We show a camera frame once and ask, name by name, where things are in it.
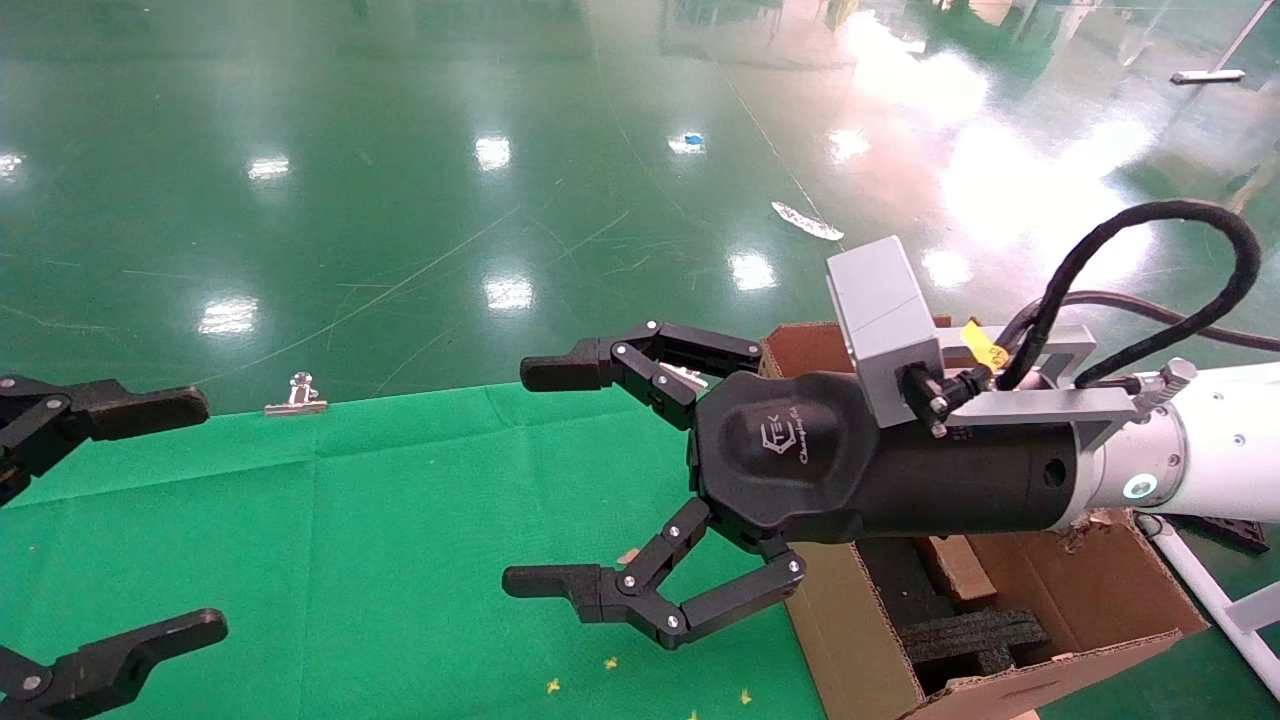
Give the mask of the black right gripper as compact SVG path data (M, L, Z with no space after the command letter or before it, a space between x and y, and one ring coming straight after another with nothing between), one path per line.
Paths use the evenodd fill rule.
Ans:
M580 340L524 357L530 392L617 386L690 430L689 500L621 569L511 566L515 598L567 600L584 624L625 623L677 650L790 597L806 575L787 542L1043 530L1066 512L1078 469L1069 424L972 427L937 437L919 421L879 427L858 378L813 372L764 378L763 346L669 322ZM722 380L699 400L682 368ZM682 603L660 584L717 523L763 565Z

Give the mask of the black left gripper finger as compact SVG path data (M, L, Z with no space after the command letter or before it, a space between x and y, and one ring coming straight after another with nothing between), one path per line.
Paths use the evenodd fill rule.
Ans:
M129 392L114 379L55 386L1 378L1 505L5 506L87 441L119 441L197 427L211 416L204 392L187 386Z
M197 610L111 635L50 665L1 647L3 719L91 719L133 703L161 662L228 637L225 615Z

